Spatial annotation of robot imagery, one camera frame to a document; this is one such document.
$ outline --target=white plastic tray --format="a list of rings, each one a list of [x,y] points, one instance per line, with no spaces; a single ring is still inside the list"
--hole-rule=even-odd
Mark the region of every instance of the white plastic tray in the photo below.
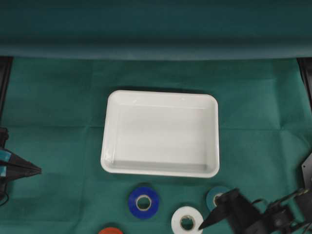
[[[112,173],[215,176],[219,170],[217,101],[202,94],[111,93],[101,164]]]

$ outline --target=tape roll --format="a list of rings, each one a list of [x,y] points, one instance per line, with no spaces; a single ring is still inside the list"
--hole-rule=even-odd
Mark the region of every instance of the tape roll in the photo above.
[[[138,206],[138,201],[141,198],[147,198],[150,202],[146,209],[141,209]],[[128,199],[128,207],[130,212],[137,218],[147,219],[152,217],[158,211],[159,197],[158,194],[149,187],[139,187],[134,189]]]
[[[182,220],[190,219],[193,227],[186,230],[182,227]],[[171,219],[171,228],[174,234],[201,234],[203,230],[198,230],[199,226],[204,221],[200,212],[193,207],[183,206],[177,209]]]
[[[216,207],[216,198],[224,193],[230,191],[227,187],[216,186],[210,189],[206,195],[206,204],[209,211],[212,211]]]
[[[98,234],[123,234],[118,228],[104,228]]]

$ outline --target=white tape roll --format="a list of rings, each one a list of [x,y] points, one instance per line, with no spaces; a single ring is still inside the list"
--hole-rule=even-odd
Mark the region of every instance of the white tape roll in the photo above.
[[[182,227],[182,220],[189,218],[193,222],[193,227],[186,230]],[[201,223],[204,221],[200,212],[193,207],[183,206],[177,209],[171,219],[171,228],[174,234],[201,234],[203,230],[198,230]]]

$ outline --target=green table cover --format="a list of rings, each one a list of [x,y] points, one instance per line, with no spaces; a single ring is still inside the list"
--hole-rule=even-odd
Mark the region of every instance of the green table cover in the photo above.
[[[106,102],[118,89],[213,95],[219,104],[221,168],[211,179],[120,175],[99,162]],[[295,59],[111,61],[15,58],[2,125],[6,147],[42,175],[9,184],[2,234],[170,234],[183,205],[204,217],[206,192],[239,187],[275,200],[302,185],[298,166],[312,149],[312,115]],[[139,220],[127,208],[138,185],[153,187],[159,211]],[[204,234],[231,233],[226,221]]]
[[[311,57],[311,14],[311,0],[2,0],[0,55]]]

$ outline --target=black frame edge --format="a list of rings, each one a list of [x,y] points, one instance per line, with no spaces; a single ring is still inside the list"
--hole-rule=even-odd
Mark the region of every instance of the black frame edge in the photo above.
[[[306,87],[312,109],[312,58],[297,58],[302,81]]]
[[[13,57],[0,56],[0,122],[5,103],[6,90],[9,84]]]

